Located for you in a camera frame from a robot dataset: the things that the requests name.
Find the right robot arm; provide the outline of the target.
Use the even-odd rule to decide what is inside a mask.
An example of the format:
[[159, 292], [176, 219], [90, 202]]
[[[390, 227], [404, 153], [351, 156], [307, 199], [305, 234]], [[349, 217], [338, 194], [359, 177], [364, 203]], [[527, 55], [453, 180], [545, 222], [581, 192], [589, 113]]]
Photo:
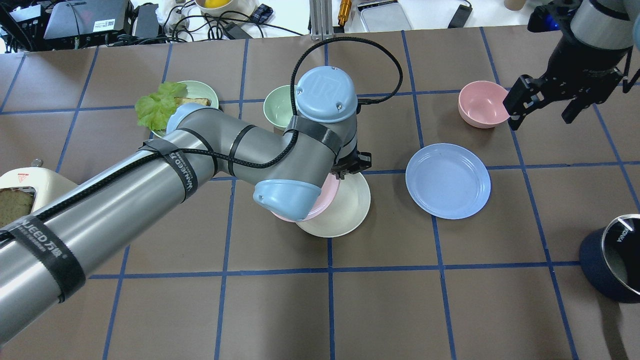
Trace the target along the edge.
[[549, 0], [531, 13], [528, 31], [558, 31], [558, 44], [541, 77], [519, 76], [503, 100], [509, 127], [516, 131], [528, 114], [556, 101], [567, 101], [561, 117], [573, 123], [584, 109], [608, 100], [622, 84], [630, 91], [639, 79], [621, 71], [639, 47], [637, 0]]

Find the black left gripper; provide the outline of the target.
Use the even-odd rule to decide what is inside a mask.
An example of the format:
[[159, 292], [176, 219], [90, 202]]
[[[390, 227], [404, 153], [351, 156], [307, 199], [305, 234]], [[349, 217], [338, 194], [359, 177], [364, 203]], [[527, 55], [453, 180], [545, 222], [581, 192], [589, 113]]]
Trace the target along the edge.
[[372, 153], [361, 152], [354, 148], [344, 157], [339, 158], [330, 168], [330, 174], [336, 179], [345, 180], [350, 174], [359, 174], [372, 166]]

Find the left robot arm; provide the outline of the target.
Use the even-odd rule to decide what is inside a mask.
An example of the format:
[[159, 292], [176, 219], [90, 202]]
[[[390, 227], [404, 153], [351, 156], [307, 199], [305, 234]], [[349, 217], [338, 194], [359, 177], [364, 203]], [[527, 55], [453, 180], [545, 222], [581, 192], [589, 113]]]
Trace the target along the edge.
[[304, 221], [329, 174], [370, 168], [371, 154], [357, 148], [357, 114], [374, 103], [357, 97], [345, 71], [320, 66], [293, 86], [281, 135], [214, 107], [180, 105], [164, 137], [1, 229], [2, 346], [217, 173], [251, 183], [266, 210]]

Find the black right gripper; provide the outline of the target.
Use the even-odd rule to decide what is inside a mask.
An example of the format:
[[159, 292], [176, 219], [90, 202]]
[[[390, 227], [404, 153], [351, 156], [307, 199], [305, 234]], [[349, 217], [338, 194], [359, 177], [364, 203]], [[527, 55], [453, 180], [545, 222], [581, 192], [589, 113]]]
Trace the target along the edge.
[[638, 81], [630, 72], [638, 47], [636, 0], [544, 0], [527, 29], [561, 37], [544, 74], [519, 76], [503, 100], [513, 132], [528, 114], [557, 101], [568, 101], [561, 117], [571, 125], [584, 109], [606, 102], [618, 85], [627, 93]]

